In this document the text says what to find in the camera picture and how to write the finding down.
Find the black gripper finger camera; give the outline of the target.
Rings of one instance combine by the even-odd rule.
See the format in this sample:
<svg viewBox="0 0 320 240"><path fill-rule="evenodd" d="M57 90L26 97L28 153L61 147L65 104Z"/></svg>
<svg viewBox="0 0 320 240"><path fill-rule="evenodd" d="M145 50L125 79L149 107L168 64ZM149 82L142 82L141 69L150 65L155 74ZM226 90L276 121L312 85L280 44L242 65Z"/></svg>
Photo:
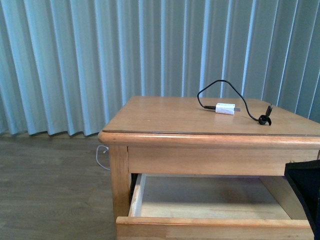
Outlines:
<svg viewBox="0 0 320 240"><path fill-rule="evenodd" d="M300 201L314 239L320 238L320 161L289 162L284 176Z"/></svg>

